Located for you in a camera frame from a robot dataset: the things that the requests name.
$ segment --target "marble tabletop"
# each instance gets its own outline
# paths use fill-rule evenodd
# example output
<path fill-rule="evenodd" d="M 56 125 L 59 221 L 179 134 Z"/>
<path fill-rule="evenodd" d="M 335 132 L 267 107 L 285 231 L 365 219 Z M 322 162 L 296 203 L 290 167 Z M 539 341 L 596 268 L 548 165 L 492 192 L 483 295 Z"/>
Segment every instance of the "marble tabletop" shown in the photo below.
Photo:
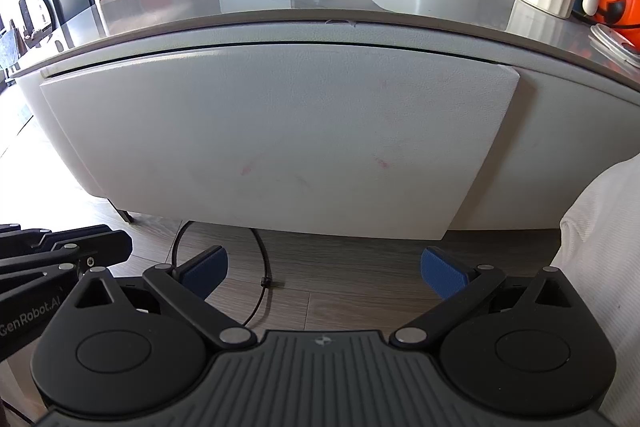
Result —
<path fill-rule="evenodd" d="M 640 90 L 640 70 L 610 57 L 590 27 L 520 0 L 103 0 L 20 58 L 33 71 L 63 58 L 166 32 L 251 22 L 350 20 L 435 28 L 512 44 Z"/>

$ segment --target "orange container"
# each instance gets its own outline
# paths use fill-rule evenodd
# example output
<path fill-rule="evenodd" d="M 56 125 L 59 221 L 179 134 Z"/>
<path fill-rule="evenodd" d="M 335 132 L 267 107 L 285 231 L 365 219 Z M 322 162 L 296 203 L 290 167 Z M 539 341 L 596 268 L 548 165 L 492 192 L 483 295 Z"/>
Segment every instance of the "orange container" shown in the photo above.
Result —
<path fill-rule="evenodd" d="M 600 0 L 594 19 L 612 26 L 635 47 L 640 48 L 640 28 L 616 28 L 616 26 L 640 25 L 640 0 Z"/>

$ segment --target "person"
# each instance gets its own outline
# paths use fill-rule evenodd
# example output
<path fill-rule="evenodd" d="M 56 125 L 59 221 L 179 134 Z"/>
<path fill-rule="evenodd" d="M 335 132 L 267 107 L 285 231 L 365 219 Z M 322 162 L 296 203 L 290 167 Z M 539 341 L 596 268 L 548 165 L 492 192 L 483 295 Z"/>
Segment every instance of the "person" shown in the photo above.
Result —
<path fill-rule="evenodd" d="M 560 222 L 552 261 L 571 281 L 616 352 L 600 412 L 640 425 L 640 155 L 604 171 Z"/>

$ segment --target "blue gripper pad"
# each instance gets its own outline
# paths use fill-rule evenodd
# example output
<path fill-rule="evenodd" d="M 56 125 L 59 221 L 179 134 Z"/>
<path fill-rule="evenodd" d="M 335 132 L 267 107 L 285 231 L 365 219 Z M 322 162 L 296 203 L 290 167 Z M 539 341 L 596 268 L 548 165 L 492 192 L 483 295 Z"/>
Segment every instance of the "blue gripper pad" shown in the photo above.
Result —
<path fill-rule="evenodd" d="M 175 269 L 175 278 L 201 299 L 206 299 L 225 280 L 229 268 L 226 250 L 211 247 Z"/>
<path fill-rule="evenodd" d="M 437 253 L 425 248 L 420 258 L 420 274 L 442 299 L 458 293 L 469 284 L 468 275 L 448 264 Z"/>

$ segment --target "silver screw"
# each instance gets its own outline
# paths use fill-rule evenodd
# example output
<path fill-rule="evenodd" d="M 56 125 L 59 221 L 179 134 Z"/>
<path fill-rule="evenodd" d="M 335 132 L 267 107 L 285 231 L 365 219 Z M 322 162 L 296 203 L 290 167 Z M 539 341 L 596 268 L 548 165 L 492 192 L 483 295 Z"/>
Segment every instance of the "silver screw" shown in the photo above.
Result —
<path fill-rule="evenodd" d="M 403 344 L 419 344 L 427 339 L 427 332 L 420 328 L 400 328 L 396 339 Z"/>
<path fill-rule="evenodd" d="M 225 344 L 242 344 L 251 338 L 251 331 L 246 328 L 226 328 L 220 331 L 220 340 Z"/>

